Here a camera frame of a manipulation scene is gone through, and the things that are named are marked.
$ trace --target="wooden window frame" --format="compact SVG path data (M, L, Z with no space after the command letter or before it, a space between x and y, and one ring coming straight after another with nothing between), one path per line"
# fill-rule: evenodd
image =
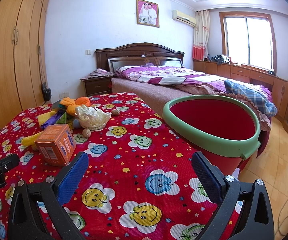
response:
M273 41L273 69L275 74L277 73L277 52L276 52L276 40L275 40L275 32L273 27L273 22L271 20L270 14L265 13L255 13L255 12L220 12L219 13L219 19L221 22L221 30L222 30L222 53L224 55L227 55L226 51L226 30L225 30L225 17L253 17L253 18L262 18L269 21L271 25L271 37ZM253 66L249 64L243 64L244 66L250 66L250 68L257 68L259 70L262 70L264 72L269 72L267 69L263 69L258 66Z

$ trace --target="wooden floor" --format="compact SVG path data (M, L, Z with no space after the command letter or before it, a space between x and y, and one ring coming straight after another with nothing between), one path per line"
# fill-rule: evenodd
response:
M278 232L277 220L286 201L279 223L288 216L288 134L276 118L272 118L270 138L265 151L257 159L255 155L251 158L238 179L253 183L260 178L265 182L273 211L275 240L280 240L283 236ZM288 218L280 225L280 231L284 235L287 234Z

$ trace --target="nightstand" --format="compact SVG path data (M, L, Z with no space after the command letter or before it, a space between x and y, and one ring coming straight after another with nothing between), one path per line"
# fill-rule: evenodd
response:
M108 87L111 83L111 78L112 77L105 76L83 80L86 96L90 97L100 94L111 93L111 88Z

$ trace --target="trash can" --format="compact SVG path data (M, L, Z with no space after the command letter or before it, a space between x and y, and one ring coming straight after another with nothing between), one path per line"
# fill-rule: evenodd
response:
M163 119L193 144L224 175L260 146L259 121L244 103L215 95L187 96L167 102Z

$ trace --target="wooden headboard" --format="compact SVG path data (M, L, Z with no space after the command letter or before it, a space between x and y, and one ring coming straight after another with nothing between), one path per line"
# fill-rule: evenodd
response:
M145 65L183 66L184 52L175 51L154 43L132 43L117 48L97 49L97 68L115 72L122 66Z

